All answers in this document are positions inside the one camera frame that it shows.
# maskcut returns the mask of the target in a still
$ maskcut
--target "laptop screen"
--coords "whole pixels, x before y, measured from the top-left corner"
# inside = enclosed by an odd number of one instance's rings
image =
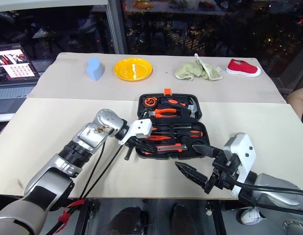
[[[35,84],[38,79],[20,44],[0,45],[0,86]]]

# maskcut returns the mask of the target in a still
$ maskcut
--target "blue sponge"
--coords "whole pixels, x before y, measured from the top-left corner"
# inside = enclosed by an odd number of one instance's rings
[[[92,57],[88,60],[87,73],[92,80],[97,81],[101,78],[103,71],[100,60],[97,57]]]

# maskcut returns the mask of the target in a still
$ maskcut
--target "person's arm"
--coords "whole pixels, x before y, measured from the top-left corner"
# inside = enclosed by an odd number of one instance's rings
[[[300,88],[292,92],[287,98],[286,101],[292,106],[295,113],[300,119],[303,117],[303,88]]]

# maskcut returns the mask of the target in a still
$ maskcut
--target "laptop keyboard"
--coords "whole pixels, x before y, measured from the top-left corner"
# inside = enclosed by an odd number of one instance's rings
[[[0,99],[26,98],[34,87],[12,87],[0,89]]]

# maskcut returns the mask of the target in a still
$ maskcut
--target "laptop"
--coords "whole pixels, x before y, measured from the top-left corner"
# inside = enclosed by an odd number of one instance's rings
[[[0,115],[14,114],[38,79],[21,44],[0,45]]]

